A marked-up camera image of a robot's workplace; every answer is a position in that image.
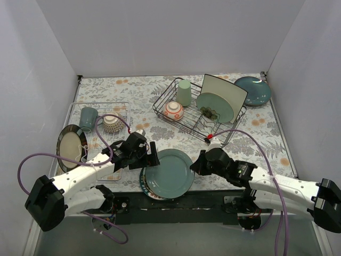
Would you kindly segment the white plate lettered rim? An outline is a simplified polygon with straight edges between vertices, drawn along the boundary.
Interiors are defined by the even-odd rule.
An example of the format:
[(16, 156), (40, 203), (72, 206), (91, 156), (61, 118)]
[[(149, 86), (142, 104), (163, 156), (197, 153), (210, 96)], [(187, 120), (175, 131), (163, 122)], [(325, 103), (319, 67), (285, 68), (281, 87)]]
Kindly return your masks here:
[(149, 191), (146, 189), (144, 181), (143, 181), (143, 171), (144, 171), (144, 168), (142, 168), (141, 171), (140, 171), (139, 182), (140, 182), (140, 187), (141, 187), (142, 191), (144, 192), (145, 195), (148, 196), (149, 195)]

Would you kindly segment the dark teal round plate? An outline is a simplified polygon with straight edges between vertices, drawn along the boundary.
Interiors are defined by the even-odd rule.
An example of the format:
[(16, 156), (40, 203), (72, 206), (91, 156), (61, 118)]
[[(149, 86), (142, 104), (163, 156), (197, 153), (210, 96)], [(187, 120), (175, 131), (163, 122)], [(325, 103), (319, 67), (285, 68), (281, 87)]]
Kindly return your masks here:
[(194, 182), (195, 173), (190, 169), (191, 158), (178, 149), (164, 149), (157, 155), (160, 164), (145, 170), (148, 187), (162, 198), (181, 197)]

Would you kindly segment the orange patterned bowl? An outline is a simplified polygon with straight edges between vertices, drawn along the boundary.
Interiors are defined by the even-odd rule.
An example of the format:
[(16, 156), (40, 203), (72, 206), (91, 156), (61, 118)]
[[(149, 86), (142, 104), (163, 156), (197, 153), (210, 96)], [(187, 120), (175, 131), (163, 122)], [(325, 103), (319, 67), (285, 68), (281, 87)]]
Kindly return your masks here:
[(165, 105), (163, 114), (171, 121), (179, 121), (184, 115), (184, 109), (180, 103), (171, 101)]

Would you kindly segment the green round plate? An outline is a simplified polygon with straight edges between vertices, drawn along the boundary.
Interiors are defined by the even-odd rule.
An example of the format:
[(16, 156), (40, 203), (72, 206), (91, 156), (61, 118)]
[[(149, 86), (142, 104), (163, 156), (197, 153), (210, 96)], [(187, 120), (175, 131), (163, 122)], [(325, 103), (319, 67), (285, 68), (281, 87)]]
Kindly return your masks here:
[(200, 112), (215, 122), (227, 123), (232, 121), (234, 112), (231, 105), (222, 97), (213, 93), (202, 93), (196, 99)]

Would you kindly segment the black wire dish rack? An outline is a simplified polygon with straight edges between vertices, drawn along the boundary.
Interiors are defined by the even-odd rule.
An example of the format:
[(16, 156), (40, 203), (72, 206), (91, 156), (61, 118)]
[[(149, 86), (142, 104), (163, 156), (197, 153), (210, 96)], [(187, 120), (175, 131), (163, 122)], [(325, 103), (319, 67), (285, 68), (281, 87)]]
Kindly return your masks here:
[(201, 141), (208, 141), (209, 134), (216, 134), (224, 130), (237, 129), (242, 118), (246, 113), (246, 107), (243, 106), (237, 115), (234, 123), (220, 123), (217, 120), (211, 120), (205, 117), (197, 108), (196, 99), (201, 92), (201, 86), (191, 83), (191, 103), (189, 106), (184, 107), (184, 116), (179, 121), (173, 121), (164, 115), (164, 107), (167, 103), (175, 101), (178, 84), (183, 78), (175, 78), (165, 91), (158, 97), (152, 105), (152, 109), (158, 118), (177, 127), (180, 131), (187, 133)]

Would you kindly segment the white square plate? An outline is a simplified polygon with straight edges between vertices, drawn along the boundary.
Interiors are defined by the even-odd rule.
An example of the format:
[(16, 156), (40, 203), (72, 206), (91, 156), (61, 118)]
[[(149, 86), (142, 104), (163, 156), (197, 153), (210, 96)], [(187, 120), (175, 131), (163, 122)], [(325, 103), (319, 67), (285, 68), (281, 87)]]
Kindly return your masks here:
[(247, 91), (236, 86), (232, 82), (209, 74), (204, 75), (200, 94), (202, 93), (216, 94), (231, 105), (234, 112), (233, 119), (230, 121), (231, 124), (236, 121), (248, 94)]

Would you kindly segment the green cup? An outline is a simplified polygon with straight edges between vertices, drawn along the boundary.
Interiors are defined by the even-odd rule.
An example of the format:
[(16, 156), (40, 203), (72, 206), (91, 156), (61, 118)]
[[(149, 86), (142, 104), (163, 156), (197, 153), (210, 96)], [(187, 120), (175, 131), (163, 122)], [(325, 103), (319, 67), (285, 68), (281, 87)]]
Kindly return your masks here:
[(187, 107), (191, 103), (191, 83), (189, 80), (181, 80), (178, 83), (176, 102), (181, 104), (183, 107)]

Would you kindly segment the green flower deep plate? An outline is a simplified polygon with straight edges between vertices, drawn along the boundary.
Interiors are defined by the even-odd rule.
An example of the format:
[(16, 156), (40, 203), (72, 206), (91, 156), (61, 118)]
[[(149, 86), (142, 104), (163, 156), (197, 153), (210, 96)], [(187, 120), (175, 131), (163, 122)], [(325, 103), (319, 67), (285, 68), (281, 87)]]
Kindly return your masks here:
[(153, 193), (151, 191), (151, 189), (147, 186), (147, 185), (144, 185), (145, 187), (145, 190), (147, 191), (147, 195), (155, 200), (158, 200), (158, 201), (174, 201), (175, 198), (163, 198), (163, 197), (160, 197), (158, 195), (156, 195), (155, 193)]

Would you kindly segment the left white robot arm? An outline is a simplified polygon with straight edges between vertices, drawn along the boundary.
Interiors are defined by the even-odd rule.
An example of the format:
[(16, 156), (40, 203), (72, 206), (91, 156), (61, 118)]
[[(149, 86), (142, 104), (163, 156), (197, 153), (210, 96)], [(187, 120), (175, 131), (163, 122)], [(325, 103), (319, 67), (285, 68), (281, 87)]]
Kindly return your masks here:
[(39, 177), (26, 202), (25, 208), (42, 231), (50, 231), (72, 214), (97, 209), (108, 213), (114, 205), (114, 194), (104, 185), (86, 189), (110, 173), (129, 167), (139, 169), (157, 166), (155, 142), (147, 142), (139, 132), (131, 133), (125, 141), (114, 142), (75, 169), (59, 176)]

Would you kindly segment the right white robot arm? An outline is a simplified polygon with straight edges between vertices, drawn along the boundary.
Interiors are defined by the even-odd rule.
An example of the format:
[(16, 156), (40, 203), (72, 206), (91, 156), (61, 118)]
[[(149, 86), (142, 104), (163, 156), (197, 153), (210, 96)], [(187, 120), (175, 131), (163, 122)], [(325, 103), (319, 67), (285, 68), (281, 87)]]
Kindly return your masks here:
[(221, 148), (202, 150), (190, 169), (202, 176), (215, 174), (244, 189), (240, 198), (229, 203), (231, 212), (287, 211), (312, 219), (327, 231), (340, 232), (340, 189), (329, 179), (312, 182), (274, 177), (255, 164), (234, 161)]

